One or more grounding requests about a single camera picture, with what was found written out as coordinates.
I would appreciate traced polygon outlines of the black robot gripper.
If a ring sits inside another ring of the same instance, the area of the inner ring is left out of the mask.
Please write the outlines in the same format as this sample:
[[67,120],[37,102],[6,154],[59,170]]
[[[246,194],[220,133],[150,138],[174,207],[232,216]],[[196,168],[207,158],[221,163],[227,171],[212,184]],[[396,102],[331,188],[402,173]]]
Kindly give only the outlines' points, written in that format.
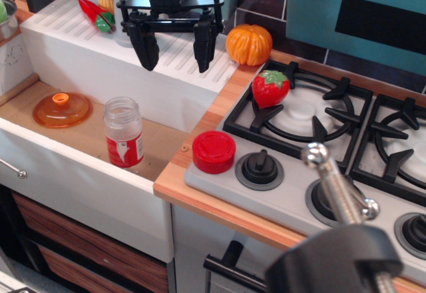
[[217,34],[224,31],[224,0],[126,0],[116,6],[123,13],[123,31],[130,37],[140,64],[152,71],[159,60],[154,33],[193,33],[194,57],[204,73],[214,59]]

